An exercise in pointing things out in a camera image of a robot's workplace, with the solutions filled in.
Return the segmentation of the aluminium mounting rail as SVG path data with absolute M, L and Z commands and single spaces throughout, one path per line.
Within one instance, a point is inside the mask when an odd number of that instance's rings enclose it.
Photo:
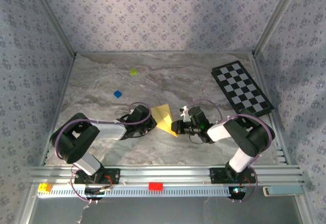
M 149 182 L 161 182 L 166 186 L 210 185 L 211 169 L 223 169 L 222 165 L 125 165 L 108 166 L 119 169 L 119 186 L 146 186 Z M 305 179 L 297 165 L 256 165 L 258 185 L 304 185 Z M 65 184 L 68 182 L 71 166 L 53 165 L 33 167 L 28 172 L 31 181 Z

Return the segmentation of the black and white checkerboard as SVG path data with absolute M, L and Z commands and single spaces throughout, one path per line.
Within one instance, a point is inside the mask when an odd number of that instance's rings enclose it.
M 215 67 L 211 74 L 237 114 L 247 109 L 261 117 L 274 110 L 240 61 Z

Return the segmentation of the yellow and orange block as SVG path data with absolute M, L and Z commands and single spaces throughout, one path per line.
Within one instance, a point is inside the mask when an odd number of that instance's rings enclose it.
M 53 188 L 53 185 L 50 183 L 40 183 L 38 186 L 39 193 L 50 193 Z

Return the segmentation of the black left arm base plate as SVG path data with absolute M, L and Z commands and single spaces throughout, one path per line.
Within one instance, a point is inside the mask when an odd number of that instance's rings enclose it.
M 74 178 L 75 184 L 118 184 L 120 179 L 120 169 L 100 168 L 93 175 L 87 175 L 84 171 L 78 170 Z

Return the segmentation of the aluminium table side rail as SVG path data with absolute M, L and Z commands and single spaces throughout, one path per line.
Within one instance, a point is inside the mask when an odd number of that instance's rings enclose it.
M 60 112 L 61 112 L 64 96 L 65 96 L 65 93 L 66 93 L 68 81 L 69 81 L 69 78 L 70 78 L 70 74 L 71 74 L 75 59 L 76 59 L 76 54 L 71 59 L 71 62 L 69 64 L 69 68 L 68 68 L 68 71 L 67 71 L 63 86 L 61 88 L 60 98 L 59 98 L 59 100 L 57 102 L 57 105 L 56 105 L 54 118 L 53 118 L 53 120 L 52 120 L 52 122 L 50 124 L 50 128 L 49 128 L 49 131 L 48 131 L 47 136 L 46 136 L 45 146 L 44 146 L 44 149 L 42 151 L 42 155 L 41 155 L 38 166 L 44 166 L 45 165 L 45 161 L 47 159 L 47 154 L 48 154 L 49 150 L 52 147 L 52 144 L 50 142 L 50 138 L 51 138 L 51 135 L 54 133 L 55 128 L 56 128 L 56 124 L 57 124 L 57 121 L 58 121 L 58 118 L 59 118 L 59 115 L 60 115 Z
M 256 75 L 256 81 L 259 84 L 260 88 L 264 92 L 264 94 L 267 96 L 268 100 L 271 102 L 271 97 L 268 91 L 267 84 L 264 80 L 264 77 L 262 75 L 261 68 L 259 66 L 259 63 L 257 62 L 256 58 L 253 56 L 253 67 Z M 290 165 L 291 164 L 291 159 L 289 158 L 289 154 L 287 152 L 287 149 L 284 144 L 284 138 L 282 131 L 280 130 L 280 127 L 278 125 L 278 118 L 277 118 L 277 113 L 275 110 L 272 110 L 268 115 L 264 116 L 268 122 L 270 127 L 274 130 L 275 132 L 275 139 L 273 140 L 272 144 L 277 152 L 277 158 L 278 158 L 278 163 L 281 165 Z

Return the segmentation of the aluminium frame post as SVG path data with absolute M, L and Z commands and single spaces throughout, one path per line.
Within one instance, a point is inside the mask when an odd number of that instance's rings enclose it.
M 68 37 L 64 33 L 58 19 L 56 18 L 54 11 L 51 9 L 48 0 L 36 0 L 36 2 L 39 4 L 41 10 L 47 18 L 53 32 L 56 34 L 57 38 L 62 44 L 64 50 L 71 58 L 75 58 L 75 52 L 73 50 L 73 47 L 70 44 Z
M 288 8 L 289 4 L 292 0 L 279 0 L 275 9 L 273 10 L 267 25 L 260 36 L 257 44 L 255 45 L 252 54 L 253 57 L 256 58 L 260 56 L 263 52 L 266 44 L 268 43 L 269 39 L 271 38 L 274 30 L 276 29 L 279 21 L 281 20 L 283 14 L 285 13 L 286 9 Z

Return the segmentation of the small black circuit board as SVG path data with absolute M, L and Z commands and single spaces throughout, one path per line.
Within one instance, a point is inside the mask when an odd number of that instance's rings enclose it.
M 229 187 L 229 194 L 230 196 L 228 197 L 231 200 L 237 200 L 237 201 L 242 201 L 247 193 L 247 188 L 246 187 Z
M 86 187 L 84 194 L 88 201 L 99 201 L 101 200 L 106 193 L 111 191 L 110 187 L 101 187 L 101 188 L 91 188 Z

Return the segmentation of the aluminium table back rail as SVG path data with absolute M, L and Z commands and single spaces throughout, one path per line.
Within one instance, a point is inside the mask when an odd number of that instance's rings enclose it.
M 75 55 L 107 55 L 107 54 L 154 54 L 154 53 L 163 53 L 163 54 L 173 54 L 173 53 L 231 53 L 231 54 L 241 54 L 241 53 L 250 53 L 252 55 L 252 50 L 152 50 L 152 51 L 93 51 L 93 52 L 76 52 Z

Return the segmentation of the yellow paper sheet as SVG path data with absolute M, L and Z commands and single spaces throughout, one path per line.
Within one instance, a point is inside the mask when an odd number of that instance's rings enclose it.
M 173 118 L 168 104 L 152 107 L 151 115 L 157 123 L 157 128 L 177 137 L 177 134 L 171 130 Z

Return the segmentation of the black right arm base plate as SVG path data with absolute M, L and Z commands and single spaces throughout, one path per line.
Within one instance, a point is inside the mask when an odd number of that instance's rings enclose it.
M 240 184 L 256 183 L 256 177 L 252 169 L 245 168 L 241 173 L 236 173 L 229 168 L 213 167 L 209 169 L 212 184 Z

